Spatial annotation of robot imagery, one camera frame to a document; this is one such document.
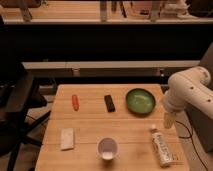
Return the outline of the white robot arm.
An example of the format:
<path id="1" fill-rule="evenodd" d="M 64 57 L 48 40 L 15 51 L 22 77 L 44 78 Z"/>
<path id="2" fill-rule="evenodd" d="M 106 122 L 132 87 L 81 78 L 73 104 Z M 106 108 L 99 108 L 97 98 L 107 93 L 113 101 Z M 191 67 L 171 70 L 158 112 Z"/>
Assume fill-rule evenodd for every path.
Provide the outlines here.
<path id="1" fill-rule="evenodd" d="M 166 129 L 173 126 L 176 115 L 182 112 L 188 104 L 213 119 L 213 91 L 207 87 L 210 81 L 209 71 L 200 66 L 176 72 L 169 77 L 169 89 L 162 98 Z"/>

